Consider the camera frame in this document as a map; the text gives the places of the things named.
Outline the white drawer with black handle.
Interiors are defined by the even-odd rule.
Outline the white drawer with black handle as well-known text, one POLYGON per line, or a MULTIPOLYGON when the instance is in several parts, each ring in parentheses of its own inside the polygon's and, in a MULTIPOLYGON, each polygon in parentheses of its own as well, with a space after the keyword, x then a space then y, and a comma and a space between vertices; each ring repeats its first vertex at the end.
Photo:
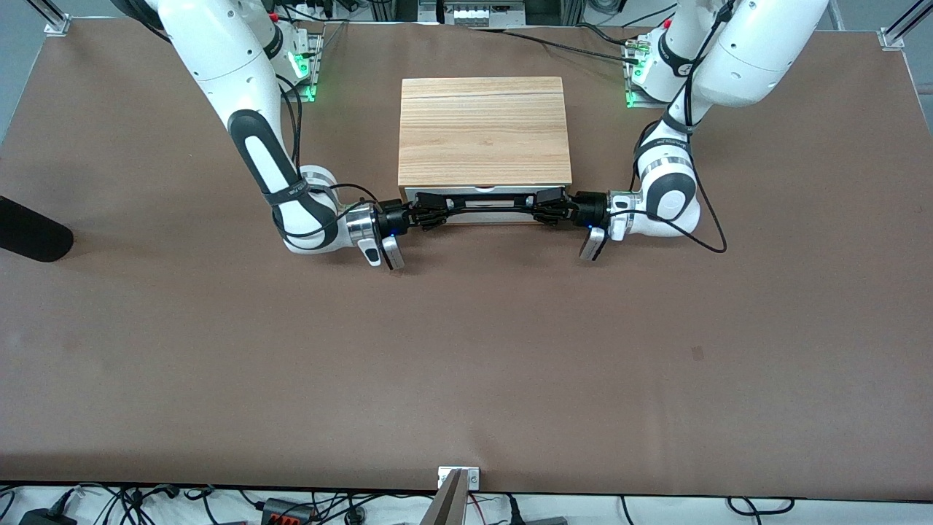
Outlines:
POLYGON ((453 206, 457 199, 464 201, 469 209, 465 214, 477 213, 522 213, 511 211, 515 207, 530 206, 536 192, 547 188, 564 187, 560 185, 499 185, 499 186, 441 186, 441 187, 404 187, 401 193, 406 201, 413 201, 417 192, 443 194, 448 199, 448 206, 453 206))

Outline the wooden drawer cabinet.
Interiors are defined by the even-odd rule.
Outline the wooden drawer cabinet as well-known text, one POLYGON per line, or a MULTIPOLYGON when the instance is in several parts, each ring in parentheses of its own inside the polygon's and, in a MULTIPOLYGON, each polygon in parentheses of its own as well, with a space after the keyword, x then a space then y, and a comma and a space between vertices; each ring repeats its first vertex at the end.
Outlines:
POLYGON ((400 192, 404 187, 569 187, 563 80, 404 79, 397 180, 400 192))

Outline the white power strip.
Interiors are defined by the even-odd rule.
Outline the white power strip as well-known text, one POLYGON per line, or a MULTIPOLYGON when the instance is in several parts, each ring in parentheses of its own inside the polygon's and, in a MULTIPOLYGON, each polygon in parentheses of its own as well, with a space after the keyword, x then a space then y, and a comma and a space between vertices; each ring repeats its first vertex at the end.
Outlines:
POLYGON ((523 2, 453 2, 445 0, 445 23, 471 28, 513 28, 526 25, 523 2))

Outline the black connector block orange levers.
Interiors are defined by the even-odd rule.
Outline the black connector block orange levers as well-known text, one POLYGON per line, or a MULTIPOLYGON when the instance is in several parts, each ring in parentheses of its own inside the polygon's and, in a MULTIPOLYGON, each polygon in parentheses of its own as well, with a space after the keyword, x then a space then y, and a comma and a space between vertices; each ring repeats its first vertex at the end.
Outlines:
POLYGON ((259 525, 312 525, 317 518, 317 510, 310 504, 269 498, 262 503, 259 525))

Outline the silver table edge bracket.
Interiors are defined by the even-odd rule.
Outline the silver table edge bracket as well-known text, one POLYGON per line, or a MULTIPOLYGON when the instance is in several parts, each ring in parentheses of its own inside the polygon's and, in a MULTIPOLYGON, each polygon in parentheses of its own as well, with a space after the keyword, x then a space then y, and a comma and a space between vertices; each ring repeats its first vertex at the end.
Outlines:
POLYGON ((462 471, 462 481, 466 483, 469 491, 479 491, 480 490, 480 473, 481 469, 479 467, 467 467, 462 465, 441 465, 437 468, 437 488, 441 489, 444 482, 446 482, 448 475, 454 471, 462 471))

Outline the silver table corner bracket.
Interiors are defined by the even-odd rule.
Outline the silver table corner bracket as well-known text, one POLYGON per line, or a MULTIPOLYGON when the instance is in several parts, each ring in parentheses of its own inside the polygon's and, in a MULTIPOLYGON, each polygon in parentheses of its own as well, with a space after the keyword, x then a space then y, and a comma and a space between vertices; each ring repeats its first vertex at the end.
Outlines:
POLYGON ((903 49, 905 37, 931 14, 933 14, 933 0, 916 0, 889 27, 883 27, 879 31, 878 39, 882 49, 903 49))
POLYGON ((65 36, 72 23, 70 14, 64 12, 53 0, 26 0, 44 20, 45 36, 65 36))

